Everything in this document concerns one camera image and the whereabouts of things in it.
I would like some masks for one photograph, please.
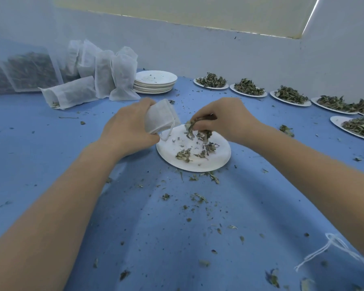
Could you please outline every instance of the left hand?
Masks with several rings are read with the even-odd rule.
[[[144,116],[156,102],[143,98],[120,110],[107,122],[97,141],[116,156],[118,160],[159,142],[159,135],[144,130]]]

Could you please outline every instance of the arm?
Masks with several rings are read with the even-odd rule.
[[[0,291],[63,290],[94,206],[122,157],[154,145],[144,115],[155,102],[121,108],[98,141],[0,237]]]
[[[199,110],[194,130],[212,130],[263,156],[364,254],[364,173],[259,122],[241,100],[222,98]]]

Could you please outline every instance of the stack of plates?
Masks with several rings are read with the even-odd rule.
[[[133,90],[143,94],[161,94],[170,91],[177,76],[167,71],[141,71],[136,73]]]

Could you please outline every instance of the hand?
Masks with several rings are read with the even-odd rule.
[[[200,120],[194,124],[193,130],[215,131],[228,141],[247,147],[252,145],[254,131],[263,126],[238,98],[221,98],[211,102],[197,111],[191,120],[209,114],[217,119]]]
[[[155,103],[150,98],[144,98],[138,103],[120,108],[105,125],[98,142],[110,149],[117,158],[159,142],[157,134],[151,135],[144,130],[144,116]]]

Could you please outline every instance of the blue table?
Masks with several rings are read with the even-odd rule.
[[[336,113],[314,105],[211,91],[188,78],[152,97],[175,100],[186,122],[200,107],[226,96],[241,98],[262,122],[292,127],[297,140],[364,171],[364,160],[353,160],[364,157],[364,140],[330,123]],[[130,103],[104,99],[57,111],[40,93],[0,96],[0,235],[98,138],[113,113]],[[304,277],[315,280],[311,289],[364,286],[364,266],[335,248],[294,271],[326,243],[325,232],[337,230],[264,158],[237,144],[231,148],[230,161],[215,172],[219,185],[207,176],[189,181],[189,172],[182,180],[155,147],[120,161],[96,205],[66,290],[273,290],[265,271],[274,268],[281,288],[299,290]],[[161,198],[165,193],[171,195],[167,201]],[[208,204],[191,200],[194,193]],[[210,266],[200,266],[199,259]],[[125,269],[131,274],[120,282]]]

